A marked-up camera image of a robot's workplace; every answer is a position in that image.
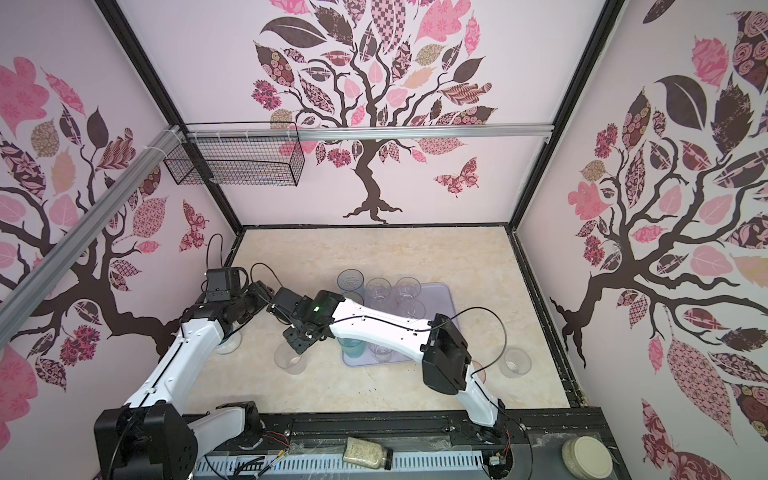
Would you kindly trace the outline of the clear glass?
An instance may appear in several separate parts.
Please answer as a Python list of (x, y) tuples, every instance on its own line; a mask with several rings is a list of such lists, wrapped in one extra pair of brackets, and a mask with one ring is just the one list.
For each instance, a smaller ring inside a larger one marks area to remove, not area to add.
[(365, 286), (366, 304), (371, 308), (384, 305), (391, 296), (392, 285), (382, 277), (376, 277), (368, 281)]
[(396, 282), (394, 290), (399, 301), (412, 300), (420, 295), (422, 285), (415, 277), (405, 276)]
[(215, 349), (218, 355), (229, 355), (236, 351), (242, 343), (242, 334), (233, 332), (227, 339), (224, 339)]
[(399, 314), (409, 319), (423, 319), (426, 315), (426, 307), (417, 299), (404, 300), (399, 306)]
[(388, 363), (394, 353), (392, 349), (376, 344), (369, 344), (368, 347), (377, 363)]

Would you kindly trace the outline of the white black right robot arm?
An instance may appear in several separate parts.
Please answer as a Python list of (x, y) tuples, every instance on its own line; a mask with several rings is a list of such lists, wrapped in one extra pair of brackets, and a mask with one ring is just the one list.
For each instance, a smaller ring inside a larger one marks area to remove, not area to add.
[(322, 290), (316, 297), (281, 288), (267, 311), (286, 321), (283, 336), (298, 354), (328, 338), (360, 340), (399, 353), (421, 365), (423, 383), (455, 397), (469, 421), (500, 429), (503, 403), (479, 379), (466, 339), (451, 317), (412, 319), (380, 312), (341, 294)]

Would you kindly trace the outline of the blue grey tall cup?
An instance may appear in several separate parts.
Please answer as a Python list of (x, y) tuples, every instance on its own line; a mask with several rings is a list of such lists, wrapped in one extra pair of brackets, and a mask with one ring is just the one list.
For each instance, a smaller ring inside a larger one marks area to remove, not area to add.
[(348, 268), (339, 273), (336, 283), (342, 293), (360, 292), (365, 285), (365, 276), (356, 268)]

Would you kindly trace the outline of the pink transparent cup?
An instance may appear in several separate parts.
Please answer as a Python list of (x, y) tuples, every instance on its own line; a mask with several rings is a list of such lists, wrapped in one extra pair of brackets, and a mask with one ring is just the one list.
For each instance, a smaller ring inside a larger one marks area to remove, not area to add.
[(486, 382), (486, 372), (484, 370), (484, 366), (476, 360), (472, 361), (472, 366), (474, 369), (473, 378), (477, 382), (484, 384)]

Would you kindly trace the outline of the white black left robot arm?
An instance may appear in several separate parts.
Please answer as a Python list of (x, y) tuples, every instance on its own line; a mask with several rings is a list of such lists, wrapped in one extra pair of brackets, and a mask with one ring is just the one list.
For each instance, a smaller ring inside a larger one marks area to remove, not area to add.
[(212, 269), (203, 292), (180, 318), (169, 350), (119, 408), (94, 425), (105, 479), (189, 479), (199, 460), (242, 434), (261, 438), (264, 424), (252, 401), (228, 403), (197, 419), (186, 416), (188, 395), (214, 350), (261, 312), (274, 291), (242, 284), (241, 267)]

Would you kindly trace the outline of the teal green plastic cup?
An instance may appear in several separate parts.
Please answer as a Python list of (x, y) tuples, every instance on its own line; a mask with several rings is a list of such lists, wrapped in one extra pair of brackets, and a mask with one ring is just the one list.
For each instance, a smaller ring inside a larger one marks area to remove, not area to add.
[(362, 340), (338, 338), (337, 341), (341, 347), (342, 354), (348, 358), (359, 358), (367, 350), (367, 343)]

